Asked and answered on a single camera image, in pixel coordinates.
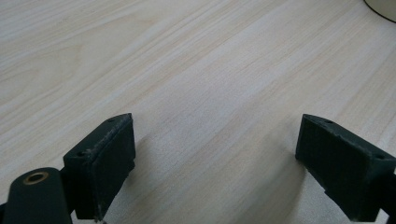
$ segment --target curved black edge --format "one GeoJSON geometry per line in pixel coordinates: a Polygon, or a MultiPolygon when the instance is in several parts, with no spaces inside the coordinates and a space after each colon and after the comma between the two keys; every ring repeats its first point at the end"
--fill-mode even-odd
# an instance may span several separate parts
{"type": "Polygon", "coordinates": [[[384,18],[384,19],[387,20],[387,21],[391,21],[391,22],[396,23],[396,21],[393,21],[393,20],[391,20],[390,18],[385,17],[385,16],[383,16],[381,13],[375,11],[375,9],[373,9],[372,7],[370,7],[370,5],[366,2],[366,0],[364,0],[363,2],[366,4],[367,7],[369,7],[369,8],[370,8],[373,12],[375,12],[378,16],[384,18]]]}

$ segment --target wooden table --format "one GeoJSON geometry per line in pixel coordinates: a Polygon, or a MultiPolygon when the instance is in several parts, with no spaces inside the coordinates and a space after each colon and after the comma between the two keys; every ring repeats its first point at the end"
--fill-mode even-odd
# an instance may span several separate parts
{"type": "Polygon", "coordinates": [[[1,1],[0,59],[2,203],[127,112],[111,224],[349,223],[294,159],[303,113],[396,155],[396,24],[362,0],[1,1]]]}

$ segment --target tabletop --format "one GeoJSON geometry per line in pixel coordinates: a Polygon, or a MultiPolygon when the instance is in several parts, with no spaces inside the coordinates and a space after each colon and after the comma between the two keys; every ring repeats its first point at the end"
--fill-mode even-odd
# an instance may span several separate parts
{"type": "Polygon", "coordinates": [[[396,24],[362,0],[0,2],[0,203],[123,113],[109,224],[350,223],[294,158],[300,122],[396,155],[396,24]]]}

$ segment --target wood grain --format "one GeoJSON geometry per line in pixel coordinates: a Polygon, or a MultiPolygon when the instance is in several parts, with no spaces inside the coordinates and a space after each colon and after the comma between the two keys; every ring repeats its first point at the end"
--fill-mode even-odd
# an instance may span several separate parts
{"type": "Polygon", "coordinates": [[[0,202],[126,112],[107,223],[349,223],[293,157],[300,120],[396,155],[396,26],[362,0],[0,2],[0,202]]]}

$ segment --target light wood surface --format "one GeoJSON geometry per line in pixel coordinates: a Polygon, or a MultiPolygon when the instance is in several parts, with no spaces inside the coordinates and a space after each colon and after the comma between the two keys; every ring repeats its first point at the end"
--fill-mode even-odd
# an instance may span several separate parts
{"type": "Polygon", "coordinates": [[[396,155],[396,24],[362,0],[0,1],[1,203],[127,112],[107,223],[349,223],[294,159],[301,116],[396,155]]]}

